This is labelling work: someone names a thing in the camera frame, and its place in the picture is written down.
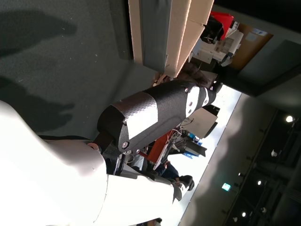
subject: silver metal part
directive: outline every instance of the silver metal part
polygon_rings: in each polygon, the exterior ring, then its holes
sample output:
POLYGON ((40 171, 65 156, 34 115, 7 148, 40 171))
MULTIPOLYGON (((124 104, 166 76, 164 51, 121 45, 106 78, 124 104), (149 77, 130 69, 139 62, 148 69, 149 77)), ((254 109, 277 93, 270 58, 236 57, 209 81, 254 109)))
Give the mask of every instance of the silver metal part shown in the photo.
POLYGON ((131 153, 132 153, 132 150, 128 150, 128 151, 124 152, 123 154, 128 155, 128 154, 131 154, 131 153))
POLYGON ((208 95, 208 90, 207 90, 207 88, 202 87, 202 89, 205 89, 205 91, 206 91, 206 97, 205 97, 205 100, 204 100, 204 102, 203 102, 203 104, 202 104, 202 107, 203 107, 203 106, 205 106, 206 104, 208 104, 208 102, 209 102, 209 95, 208 95))
POLYGON ((189 117, 194 112, 194 110, 198 105, 199 89, 200 87, 194 86, 187 94, 186 117, 189 117))
POLYGON ((129 139, 132 139, 158 122, 157 103, 155 99, 147 93, 136 93, 114 103, 113 106, 125 117, 129 139))
POLYGON ((126 149, 127 148, 127 146, 128 146, 128 142, 126 141, 126 142, 124 142, 123 144, 122 144, 122 148, 123 149, 126 149))

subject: orange object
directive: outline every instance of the orange object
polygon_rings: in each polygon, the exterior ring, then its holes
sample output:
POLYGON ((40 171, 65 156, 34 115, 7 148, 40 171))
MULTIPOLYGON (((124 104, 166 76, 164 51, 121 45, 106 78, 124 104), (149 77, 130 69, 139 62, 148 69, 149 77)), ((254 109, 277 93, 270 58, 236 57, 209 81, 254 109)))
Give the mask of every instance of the orange object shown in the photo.
POLYGON ((165 144, 167 143, 168 139, 170 139, 170 137, 173 135, 173 133, 174 131, 171 130, 156 140, 154 146, 151 149, 150 154, 147 157, 148 161, 151 161, 153 163, 157 162, 165 144))

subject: blue object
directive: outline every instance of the blue object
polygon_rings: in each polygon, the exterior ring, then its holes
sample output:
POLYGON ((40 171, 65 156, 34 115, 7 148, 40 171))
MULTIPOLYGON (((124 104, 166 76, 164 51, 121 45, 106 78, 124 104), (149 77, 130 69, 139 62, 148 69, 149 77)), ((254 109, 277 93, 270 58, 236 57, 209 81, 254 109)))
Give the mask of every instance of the blue object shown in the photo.
POLYGON ((192 155, 190 153, 188 153, 188 152, 183 153, 183 155, 185 155, 186 157, 192 159, 192 155))
POLYGON ((190 138, 194 139, 196 135, 194 135, 194 134, 192 134, 192 133, 189 133, 188 136, 189 136, 190 138))
POLYGON ((225 191, 229 191, 230 189, 231 189, 231 185, 228 185, 227 183, 224 183, 223 185, 222 185, 222 189, 224 189, 225 191))

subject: robotic arm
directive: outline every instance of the robotic arm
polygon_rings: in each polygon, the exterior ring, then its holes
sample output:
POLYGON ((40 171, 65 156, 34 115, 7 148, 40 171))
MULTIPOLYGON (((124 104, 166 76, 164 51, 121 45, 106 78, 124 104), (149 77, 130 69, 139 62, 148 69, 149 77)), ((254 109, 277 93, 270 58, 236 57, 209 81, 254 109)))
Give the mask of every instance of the robotic arm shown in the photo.
POLYGON ((107 173, 122 171, 123 152, 135 153, 161 137, 195 110, 215 100, 214 91, 174 80, 136 93, 110 105, 98 120, 98 137, 107 173))
POLYGON ((117 102, 97 124, 101 153, 91 141, 45 142, 0 101, 0 225, 128 226, 162 216, 186 188, 142 175, 123 164, 123 153, 214 99, 204 87, 172 81, 117 102))

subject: ceiling light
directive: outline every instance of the ceiling light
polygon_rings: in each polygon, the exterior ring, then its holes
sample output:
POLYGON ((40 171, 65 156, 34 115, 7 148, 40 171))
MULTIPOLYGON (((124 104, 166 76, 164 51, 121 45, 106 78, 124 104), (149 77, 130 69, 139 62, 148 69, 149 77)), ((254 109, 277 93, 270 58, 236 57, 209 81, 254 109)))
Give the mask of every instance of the ceiling light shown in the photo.
POLYGON ((287 118, 285 119, 287 122, 292 122, 293 121, 293 117, 292 116, 287 116, 287 118))

